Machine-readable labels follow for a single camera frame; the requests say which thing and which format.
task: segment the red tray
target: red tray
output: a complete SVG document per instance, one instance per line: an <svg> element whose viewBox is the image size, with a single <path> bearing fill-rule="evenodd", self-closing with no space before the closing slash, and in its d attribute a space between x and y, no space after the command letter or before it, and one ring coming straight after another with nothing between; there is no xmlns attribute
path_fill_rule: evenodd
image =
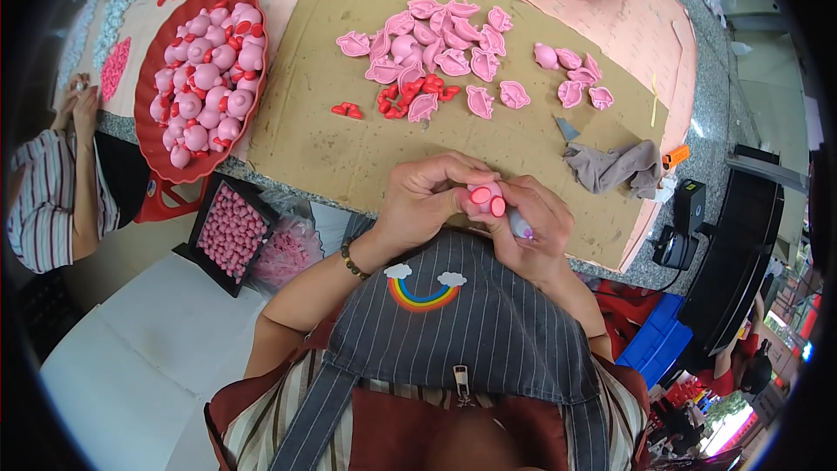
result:
<svg viewBox="0 0 837 471"><path fill-rule="evenodd" d="M174 184L191 183L202 176L207 176L215 170L222 160L227 158L233 145L244 136L247 131L247 126L255 117L256 111L259 109L259 100L261 99L262 93L265 92L265 86L267 85L267 69L265 67L259 76L258 91L255 95L253 107L247 112L245 120L241 124L241 133L238 134L238 137L229 148L226 148L223 152L209 151L207 158L192 159L182 170L172 165L172 162L169 160L170 153L162 145L162 134L165 128L161 128L152 119L151 113L148 112L148 107L157 95L157 88L154 85L154 74L166 66L166 61L163 59L163 51L175 39L177 27L184 25L187 20L192 20L201 11L201 8L209 9L220 1L222 0L186 0L182 5L177 6L177 9L172 12L172 15L160 26L157 36L154 37L154 40L148 47L148 52L140 67L139 79L136 81L134 121L136 139L140 144L140 151L146 157L148 167L163 179L171 181ZM265 18L265 12L259 7L259 0L229 0L230 7L237 2L246 2L254 5L259 10L259 13L262 14L262 18ZM267 37L268 34L265 32L264 62L268 61Z"/></svg>

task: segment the pinstriped apron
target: pinstriped apron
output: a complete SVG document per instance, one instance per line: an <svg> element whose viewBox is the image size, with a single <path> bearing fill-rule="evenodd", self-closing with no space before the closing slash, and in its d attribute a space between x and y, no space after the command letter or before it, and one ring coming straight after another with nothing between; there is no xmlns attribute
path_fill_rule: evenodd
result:
<svg viewBox="0 0 837 471"><path fill-rule="evenodd" d="M404 263L412 274L403 287L417 297L438 292L443 272L460 273L467 282L444 307L425 313L399 306L383 271L355 290L271 471L316 468L361 378L456 391L454 365L467 367L471 393L559 406L572 426L568 449L575 468L608 469L599 380L578 321L500 264L480 237L443 230Z"/></svg>

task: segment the blue plastic crate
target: blue plastic crate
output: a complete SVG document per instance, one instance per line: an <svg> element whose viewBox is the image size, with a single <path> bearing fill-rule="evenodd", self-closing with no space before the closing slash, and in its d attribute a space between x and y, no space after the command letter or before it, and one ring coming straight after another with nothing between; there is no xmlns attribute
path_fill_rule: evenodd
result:
<svg viewBox="0 0 837 471"><path fill-rule="evenodd" d="M665 293L616 363L640 372L649 389L674 365L691 340L691 330L677 321L685 298Z"/></svg>

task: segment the gray cloth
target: gray cloth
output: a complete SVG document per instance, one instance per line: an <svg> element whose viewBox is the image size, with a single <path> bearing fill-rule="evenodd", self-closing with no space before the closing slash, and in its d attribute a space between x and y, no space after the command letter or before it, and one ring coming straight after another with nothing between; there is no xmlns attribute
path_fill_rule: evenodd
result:
<svg viewBox="0 0 837 471"><path fill-rule="evenodd" d="M426 313L401 307L382 270L362 283L335 322L320 372L270 469L315 469L361 378L456 390L459 364L468 367L472 393L555 404L576 434L575 469L608 469L599 379L578 321L498 262L480 237L443 230L402 262L412 271L403 278L411 298L432 298L444 272L466 282L452 301Z"/></svg>
<svg viewBox="0 0 837 471"><path fill-rule="evenodd" d="M653 199L663 165L660 149L652 140L602 153L580 143L570 142L564 153L564 161L572 168L576 179L594 195L612 190L628 180L631 195Z"/></svg>

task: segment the granite countertop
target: granite countertop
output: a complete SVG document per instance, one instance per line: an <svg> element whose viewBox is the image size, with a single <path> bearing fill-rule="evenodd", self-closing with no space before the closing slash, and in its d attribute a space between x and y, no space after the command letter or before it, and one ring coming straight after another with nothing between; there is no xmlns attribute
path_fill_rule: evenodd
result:
<svg viewBox="0 0 837 471"><path fill-rule="evenodd" d="M691 126L686 135L686 143L691 148L691 157L677 167L677 176L682 181L694 179L706 184L705 220L717 223L721 213L724 195L727 190L729 169L724 163L735 143L758 147L759 136L755 130L752 114L744 100L738 82L738 68L730 46L729 33L721 27L703 0L680 0L689 11L697 38L697 80L695 104ZM101 129L106 133L136 143L134 120L104 113ZM276 188L307 198L324 205L340 207L334 201L295 189L292 186L272 181L252 171L244 162L228 157L216 169L244 181L259 184L265 188ZM654 224L649 239L660 236L665 224L672 223L673 201L665 203ZM670 293L685 295L701 266L708 241L699 235L695 259L691 268L680 274L677 281L667 290ZM651 260L653 247L646 240L640 253L625 274L618 274L591 264L570 260L572 268L580 273L609 278L644 288L662 288L670 283L677 272L660 267Z"/></svg>

